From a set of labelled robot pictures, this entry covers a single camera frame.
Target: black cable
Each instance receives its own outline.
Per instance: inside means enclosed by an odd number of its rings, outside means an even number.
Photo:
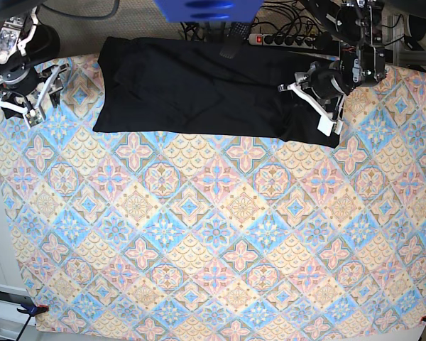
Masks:
[[[298,13],[294,10],[294,8],[286,4],[268,5],[268,3],[264,2],[262,8],[270,10],[279,9],[280,11],[284,12],[285,16],[288,17],[290,20],[293,20],[296,16],[298,16]]]
[[[187,26],[186,33],[192,32],[191,41],[193,41],[194,38],[196,38],[199,41],[204,41],[205,35],[203,35],[200,38],[199,35],[197,34],[198,30],[199,30],[199,24],[198,23],[191,24],[191,25]]]
[[[180,25],[182,26],[183,33],[185,34],[185,40],[187,40],[187,32],[186,32],[185,24],[180,22]]]
[[[274,24],[274,23],[271,23],[270,21],[259,21],[258,23],[253,23],[252,25],[251,25],[251,27],[256,27],[256,26],[259,26],[259,25],[270,25],[270,26],[272,26],[275,30],[279,30],[279,28]]]
[[[288,12],[285,11],[285,9],[280,8],[278,6],[262,6],[262,9],[265,9],[267,11],[271,11],[274,13],[278,13],[281,16],[284,16],[285,18],[287,18],[288,20],[294,20],[295,18],[293,18],[292,16],[290,16],[290,14]]]
[[[264,1],[268,4],[293,4],[298,2],[298,0],[288,0],[288,1]]]
[[[28,100],[27,96],[25,96],[24,94],[21,94],[20,92],[17,92],[16,90],[11,90],[11,89],[4,89],[4,91],[6,92],[10,92],[11,94],[15,94],[16,96],[22,97],[23,101],[26,104],[27,109],[30,111],[33,109],[33,105],[31,105],[30,101]]]
[[[59,16],[64,16],[66,18],[70,18],[70,19],[76,19],[76,20],[107,20],[112,18],[113,16],[115,16],[116,12],[119,10],[120,7],[120,0],[114,0],[114,7],[112,8],[111,12],[105,16],[75,16],[74,14],[69,14],[69,13],[65,13],[65,12],[61,12],[58,11],[56,9],[52,9],[49,6],[45,5],[45,4],[41,4],[41,6],[44,9],[47,9],[48,11],[52,12],[52,13],[56,13]]]
[[[309,16],[300,16],[300,18],[306,18],[309,22],[311,22],[311,23],[315,26],[315,28],[316,28],[319,32],[322,32],[322,31],[320,30],[320,28],[319,28],[319,25],[317,25],[317,23],[316,23],[315,21],[313,21],[311,17],[309,17]]]
[[[386,43],[386,44],[385,44],[385,45],[383,45],[383,46],[388,46],[388,45],[391,45],[391,44],[397,43],[398,41],[400,41],[400,40],[402,40],[402,39],[404,39],[404,36],[399,37],[398,39],[395,39],[395,40],[393,40],[393,41],[391,41],[391,42],[389,42],[389,43]]]
[[[31,319],[31,315],[28,315],[27,322],[26,322],[26,324],[25,324],[25,325],[23,325],[23,328],[21,329],[21,332],[19,333],[19,335],[18,335],[18,337],[17,337],[16,341],[19,341],[19,340],[21,339],[21,336],[22,336],[22,334],[23,334],[23,331],[27,328],[27,325],[28,325],[28,323],[30,322],[30,319]]]
[[[268,7],[276,7],[276,8],[280,8],[280,9],[285,9],[285,10],[289,11],[292,15],[294,15],[294,16],[297,15],[297,13],[296,13],[297,7],[289,6],[287,4],[275,4],[274,2],[264,1],[263,6],[265,6],[266,4],[267,5],[273,4],[273,5],[269,5]]]
[[[393,26],[382,25],[382,27],[395,28],[399,24],[401,18],[404,20],[404,16],[402,14],[399,15],[398,19],[396,20],[396,23]]]
[[[273,9],[273,8],[275,8],[275,9],[278,8],[278,6],[262,6],[262,7],[265,8],[265,9],[268,9],[269,11],[274,11],[276,13],[280,13],[280,12],[277,12]],[[296,21],[299,21],[299,23],[300,23],[300,25],[297,27],[297,34],[301,31],[302,21],[301,21],[300,15],[298,13],[296,13],[295,11],[293,11],[292,9],[287,9],[287,10],[290,11],[290,14],[292,14],[293,17],[291,17],[289,15],[285,16],[287,19],[290,20],[290,23],[287,23],[283,27],[281,27],[276,34],[279,34],[280,32],[282,32],[283,29],[286,28],[287,26],[290,26],[290,28],[288,30],[288,33],[289,33],[292,30],[293,26],[295,25]]]
[[[289,19],[289,21],[290,21],[290,23],[287,23],[287,24],[285,24],[284,26],[282,26],[280,29],[278,29],[274,34],[273,34],[273,36],[277,36],[278,34],[280,34],[281,32],[283,32],[283,30],[284,30],[284,28],[286,28],[286,27],[288,27],[288,26],[290,26],[290,28],[289,28],[289,30],[288,30],[288,32],[287,32],[287,34],[292,30],[292,28],[293,28],[293,26],[295,25],[295,22],[296,22],[296,20],[298,20],[299,22],[300,22],[300,26],[299,26],[299,28],[297,29],[297,34],[300,32],[300,30],[301,30],[301,19],[300,18],[292,18],[292,17],[290,17],[286,12],[279,12],[279,11],[276,11],[276,9],[277,9],[277,6],[262,6],[262,8],[264,8],[264,9],[267,9],[267,10],[269,10],[269,11],[273,11],[273,12],[275,12],[275,13],[279,13],[279,14],[281,14],[281,15],[283,15],[284,17],[286,17],[287,19]]]

